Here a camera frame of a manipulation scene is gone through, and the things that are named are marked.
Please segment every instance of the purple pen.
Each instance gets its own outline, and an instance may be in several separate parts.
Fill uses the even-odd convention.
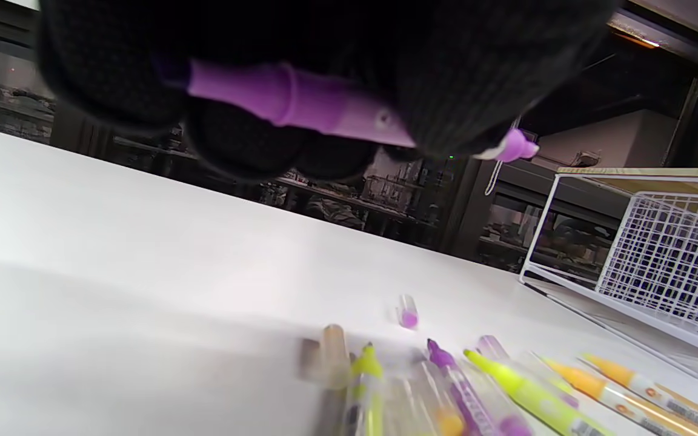
[[[529,375],[535,378],[543,388],[547,389],[551,394],[556,395],[562,401],[571,406],[578,408],[578,399],[573,395],[568,394],[562,388],[570,388],[570,384],[554,372],[543,361],[541,361],[534,353],[525,353],[520,360],[510,358],[505,348],[499,343],[496,337],[491,334],[479,337],[479,342],[476,344],[476,350],[487,358],[504,365],[509,365],[518,372]]]
[[[476,390],[462,372],[454,357],[448,351],[442,350],[437,342],[427,340],[427,350],[430,351],[430,362],[433,362],[446,382],[449,391],[462,417],[465,419],[465,436],[491,436],[495,434],[495,426],[487,408],[479,399]]]
[[[156,58],[163,83],[190,96],[225,102],[253,113],[274,126],[295,126],[333,136],[415,147],[388,102],[343,78],[300,71],[290,64],[229,67],[191,59]],[[518,129],[479,159],[510,162],[533,157],[537,145]]]

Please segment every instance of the glass display case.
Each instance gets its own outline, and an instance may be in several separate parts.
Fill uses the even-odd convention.
[[[498,194],[488,211],[474,260],[518,273],[530,248],[543,208]],[[533,259],[565,273],[596,281],[617,226],[605,226],[550,212],[543,223]]]
[[[355,180],[312,182],[289,171],[250,185],[203,165],[182,140],[179,126],[155,137],[113,135],[99,149],[103,153],[95,157],[118,165],[432,249],[460,171],[451,158],[401,163],[380,152]]]
[[[0,39],[0,132],[49,144],[56,102],[33,56],[30,48]]]

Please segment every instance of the black glove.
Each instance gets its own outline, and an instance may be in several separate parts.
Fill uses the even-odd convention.
[[[379,144],[274,127],[167,88],[153,53],[246,65],[288,61],[351,78],[395,105],[416,152],[468,156],[580,69],[617,0],[41,0],[39,68],[63,101],[118,130],[183,122],[193,149],[237,179],[291,168],[363,172]]]

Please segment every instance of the white wire rack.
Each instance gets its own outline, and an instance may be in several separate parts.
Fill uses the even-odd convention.
[[[557,183],[559,176],[543,216],[551,207]],[[634,318],[639,323],[620,323],[623,329],[608,323],[606,328],[698,376],[698,194],[634,193],[594,289],[531,261],[541,227],[542,223],[523,265],[522,282],[526,273],[536,273]],[[604,318],[604,309],[590,312],[584,315],[595,321]],[[648,331],[648,326],[656,333]]]

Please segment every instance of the clear pen cap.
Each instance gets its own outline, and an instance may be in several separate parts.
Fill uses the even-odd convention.
[[[413,393],[422,399],[430,420],[437,425],[437,434],[460,436],[465,422],[438,367],[433,362],[419,362],[413,367],[411,380]]]
[[[468,366],[466,372],[473,384],[473,389],[487,408],[493,424],[501,436],[533,436],[534,431],[524,419],[521,410],[497,386],[494,379],[474,366]]]
[[[322,330],[319,358],[325,387],[333,390],[346,388],[351,379],[351,362],[341,326],[329,325]]]
[[[495,362],[505,363],[510,360],[510,356],[505,351],[505,348],[499,343],[499,340],[492,334],[485,334],[479,337],[479,342],[476,344],[476,350],[485,358]]]
[[[505,348],[499,343],[499,340],[492,334],[479,337],[476,350],[495,362],[504,363],[518,370],[523,375],[535,378],[535,381],[543,386],[543,388],[562,399],[568,406],[571,406],[571,408],[578,408],[578,399],[571,395],[573,393],[573,387],[571,387],[562,376],[549,368],[548,365],[546,365],[537,354],[532,353],[532,351],[525,351],[521,353],[519,358],[512,359],[507,351],[505,351]]]
[[[413,329],[419,324],[419,312],[416,311],[416,304],[413,297],[402,294],[399,297],[397,306],[398,323],[404,328]]]

